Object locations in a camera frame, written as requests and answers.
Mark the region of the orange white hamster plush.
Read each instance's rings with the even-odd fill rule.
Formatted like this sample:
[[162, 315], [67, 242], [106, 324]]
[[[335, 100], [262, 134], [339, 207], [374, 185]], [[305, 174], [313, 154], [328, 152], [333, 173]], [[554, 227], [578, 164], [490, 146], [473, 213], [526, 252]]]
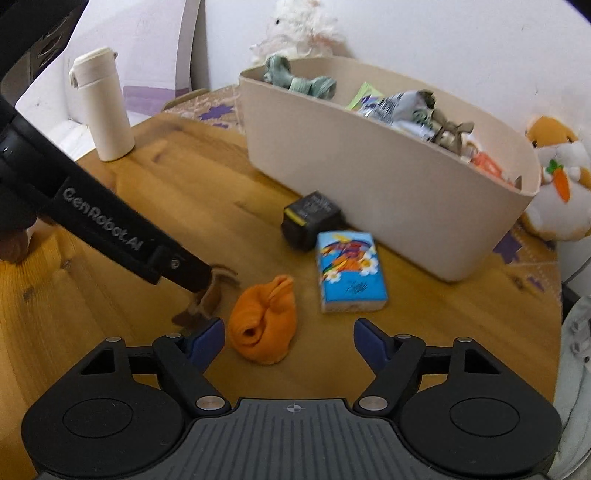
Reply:
[[546, 242], [579, 241], [590, 235], [590, 155], [578, 136], [559, 120], [542, 116], [526, 133], [537, 154], [537, 195], [520, 221]]

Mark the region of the white fluffy plush toy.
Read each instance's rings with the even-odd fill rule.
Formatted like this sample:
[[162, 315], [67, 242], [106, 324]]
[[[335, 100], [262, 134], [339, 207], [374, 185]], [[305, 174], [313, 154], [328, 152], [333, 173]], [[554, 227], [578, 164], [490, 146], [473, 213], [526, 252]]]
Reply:
[[273, 55], [289, 60], [329, 57], [344, 41], [338, 19], [322, 1], [277, 1], [266, 37], [249, 50], [252, 65], [259, 66]]

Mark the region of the brown fabric scrunchie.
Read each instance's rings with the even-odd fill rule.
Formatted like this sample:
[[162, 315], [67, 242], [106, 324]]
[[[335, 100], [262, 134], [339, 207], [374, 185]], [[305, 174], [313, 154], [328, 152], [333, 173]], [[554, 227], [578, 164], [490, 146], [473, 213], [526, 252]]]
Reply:
[[214, 318], [214, 313], [221, 303], [222, 283], [238, 285], [238, 273], [222, 264], [211, 267], [211, 282], [208, 286], [195, 293], [185, 310], [172, 317], [172, 323], [187, 331], [195, 331]]

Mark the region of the green snack packet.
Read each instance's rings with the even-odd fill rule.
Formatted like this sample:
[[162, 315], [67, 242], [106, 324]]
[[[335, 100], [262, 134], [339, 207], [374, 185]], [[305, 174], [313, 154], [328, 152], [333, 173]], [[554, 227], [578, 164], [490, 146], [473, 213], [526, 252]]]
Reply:
[[372, 84], [369, 82], [363, 82], [358, 92], [356, 92], [356, 95], [353, 96], [352, 101], [349, 102], [348, 109], [349, 111], [359, 111], [369, 105], [379, 102], [383, 98], [384, 94], [377, 90]]

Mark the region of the brown hair claw clip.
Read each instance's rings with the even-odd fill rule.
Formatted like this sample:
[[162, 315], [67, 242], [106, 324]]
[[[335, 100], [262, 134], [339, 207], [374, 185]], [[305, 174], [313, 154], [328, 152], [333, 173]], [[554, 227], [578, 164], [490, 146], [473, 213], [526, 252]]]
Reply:
[[438, 108], [432, 111], [431, 121], [436, 129], [435, 134], [428, 142], [461, 156], [464, 146], [463, 135], [471, 134], [474, 131], [475, 123], [472, 121], [455, 123]]

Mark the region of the blue cartoon tissue pack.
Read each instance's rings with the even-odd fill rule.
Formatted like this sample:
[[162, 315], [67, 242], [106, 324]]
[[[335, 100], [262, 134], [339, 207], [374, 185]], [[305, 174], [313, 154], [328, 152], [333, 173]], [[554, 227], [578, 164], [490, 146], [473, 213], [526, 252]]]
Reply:
[[322, 232], [315, 253], [322, 313], [372, 312], [386, 306], [388, 292], [372, 234]]

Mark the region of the grey white snack packet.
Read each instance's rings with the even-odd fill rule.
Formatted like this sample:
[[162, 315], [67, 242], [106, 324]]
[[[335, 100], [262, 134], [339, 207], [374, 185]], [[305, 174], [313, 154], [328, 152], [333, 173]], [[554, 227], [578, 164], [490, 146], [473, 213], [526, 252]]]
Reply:
[[359, 114], [393, 130], [431, 140], [435, 136], [432, 122], [435, 106], [436, 98], [431, 91], [413, 90], [368, 100], [360, 107]]

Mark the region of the green fabric scrunchie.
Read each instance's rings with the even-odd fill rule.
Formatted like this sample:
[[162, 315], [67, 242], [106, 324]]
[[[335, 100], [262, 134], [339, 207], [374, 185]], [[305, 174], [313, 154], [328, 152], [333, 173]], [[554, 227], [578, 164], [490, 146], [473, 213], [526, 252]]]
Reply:
[[337, 81], [329, 76], [312, 79], [291, 73], [290, 61], [286, 57], [273, 55], [266, 60], [263, 81], [270, 85], [301, 93], [321, 100], [332, 100], [337, 90]]

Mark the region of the cream thermos bottle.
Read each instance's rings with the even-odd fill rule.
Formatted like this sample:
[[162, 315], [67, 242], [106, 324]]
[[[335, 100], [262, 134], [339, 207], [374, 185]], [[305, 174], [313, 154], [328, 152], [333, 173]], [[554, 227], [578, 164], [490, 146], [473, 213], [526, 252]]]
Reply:
[[117, 54], [101, 47], [78, 56], [69, 71], [101, 161], [124, 157], [135, 146], [116, 69]]

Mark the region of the beige plastic storage bin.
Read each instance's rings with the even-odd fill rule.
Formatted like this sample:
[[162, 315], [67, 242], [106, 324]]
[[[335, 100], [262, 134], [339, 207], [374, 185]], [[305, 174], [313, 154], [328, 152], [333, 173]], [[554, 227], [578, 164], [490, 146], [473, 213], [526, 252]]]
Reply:
[[349, 224], [441, 280], [471, 275], [539, 190], [540, 165], [525, 136], [443, 90], [435, 91], [438, 106], [452, 120], [474, 123], [504, 179], [349, 110], [363, 83], [393, 95], [421, 90], [423, 82], [345, 57], [297, 59], [291, 70], [334, 78], [335, 97], [318, 100], [270, 85], [263, 68], [243, 71], [252, 165], [298, 194], [325, 194]]

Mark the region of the orange sock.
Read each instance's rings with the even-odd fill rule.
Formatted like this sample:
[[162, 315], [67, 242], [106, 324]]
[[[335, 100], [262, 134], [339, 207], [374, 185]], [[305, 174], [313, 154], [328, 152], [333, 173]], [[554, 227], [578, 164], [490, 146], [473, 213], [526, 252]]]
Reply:
[[245, 289], [226, 325], [233, 349], [260, 365], [273, 365], [286, 358], [296, 331], [294, 279], [289, 275], [278, 275], [268, 283]]

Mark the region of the black small box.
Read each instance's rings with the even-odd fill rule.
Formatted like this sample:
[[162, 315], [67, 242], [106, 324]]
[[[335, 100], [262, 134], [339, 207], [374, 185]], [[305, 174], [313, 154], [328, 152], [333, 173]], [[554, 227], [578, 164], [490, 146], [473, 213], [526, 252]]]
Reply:
[[280, 229], [291, 247], [304, 252], [317, 245], [318, 234], [346, 226], [342, 209], [321, 192], [315, 191], [283, 208]]

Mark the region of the white purple cardboard box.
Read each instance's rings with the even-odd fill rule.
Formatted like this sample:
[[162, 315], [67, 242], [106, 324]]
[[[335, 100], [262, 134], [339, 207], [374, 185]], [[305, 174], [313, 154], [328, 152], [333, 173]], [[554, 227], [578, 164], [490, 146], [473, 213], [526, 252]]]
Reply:
[[124, 105], [133, 118], [158, 113], [191, 87], [190, 65], [198, 1], [91, 1], [66, 49], [34, 80], [16, 109], [48, 135], [64, 121], [83, 124], [69, 70], [99, 47], [115, 60]]

